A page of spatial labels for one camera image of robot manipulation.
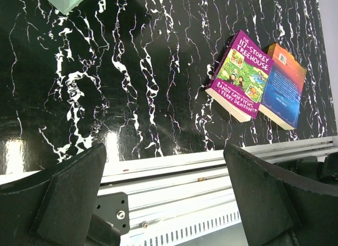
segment barcode label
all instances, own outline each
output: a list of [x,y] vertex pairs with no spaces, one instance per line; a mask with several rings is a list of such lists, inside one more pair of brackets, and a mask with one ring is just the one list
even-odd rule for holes
[[279,54],[279,60],[283,63],[286,64],[286,57],[283,54]]

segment bolt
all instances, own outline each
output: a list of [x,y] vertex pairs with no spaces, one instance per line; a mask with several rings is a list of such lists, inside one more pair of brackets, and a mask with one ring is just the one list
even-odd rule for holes
[[116,217],[119,220],[123,220],[125,216],[126,216],[126,213],[124,211],[118,211],[118,213],[116,214]]
[[149,226],[149,223],[148,223],[148,222],[146,222],[146,221],[142,222],[142,227],[143,227],[144,229],[146,229],[148,226]]

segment black bracket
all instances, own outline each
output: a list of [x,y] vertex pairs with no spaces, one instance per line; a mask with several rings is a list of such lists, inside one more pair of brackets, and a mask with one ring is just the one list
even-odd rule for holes
[[93,214],[111,223],[120,235],[130,230],[128,195],[124,192],[98,197]]

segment black marble table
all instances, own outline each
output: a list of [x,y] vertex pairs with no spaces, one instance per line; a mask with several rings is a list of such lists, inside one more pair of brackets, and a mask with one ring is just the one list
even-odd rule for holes
[[[318,0],[0,0],[0,174],[103,142],[108,161],[337,134]],[[298,129],[238,123],[203,91],[242,29],[308,68]]]

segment book back cover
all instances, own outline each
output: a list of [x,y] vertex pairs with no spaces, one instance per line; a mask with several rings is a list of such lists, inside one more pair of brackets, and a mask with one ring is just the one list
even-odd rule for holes
[[278,43],[270,46],[268,54],[275,61],[261,104],[284,122],[297,128],[306,69]]
[[210,88],[237,109],[256,118],[272,65],[271,57],[239,31],[216,69]]

